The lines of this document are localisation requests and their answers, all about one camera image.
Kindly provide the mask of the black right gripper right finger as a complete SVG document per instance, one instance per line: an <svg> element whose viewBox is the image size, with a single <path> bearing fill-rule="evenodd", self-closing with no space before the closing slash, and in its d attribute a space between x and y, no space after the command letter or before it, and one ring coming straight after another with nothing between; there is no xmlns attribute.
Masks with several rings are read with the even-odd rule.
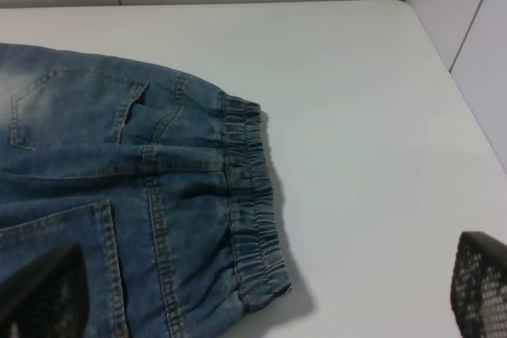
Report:
<svg viewBox="0 0 507 338"><path fill-rule="evenodd" d="M479 231L461 233L450 302L462 337L506 336L506 244Z"/></svg>

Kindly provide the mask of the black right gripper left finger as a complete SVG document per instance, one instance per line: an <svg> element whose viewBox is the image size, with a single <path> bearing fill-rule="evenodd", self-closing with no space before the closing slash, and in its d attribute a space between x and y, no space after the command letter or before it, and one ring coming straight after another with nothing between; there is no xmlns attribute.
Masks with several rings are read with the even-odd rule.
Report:
<svg viewBox="0 0 507 338"><path fill-rule="evenodd" d="M1 281L2 337L83 337L89 315L77 244L59 245Z"/></svg>

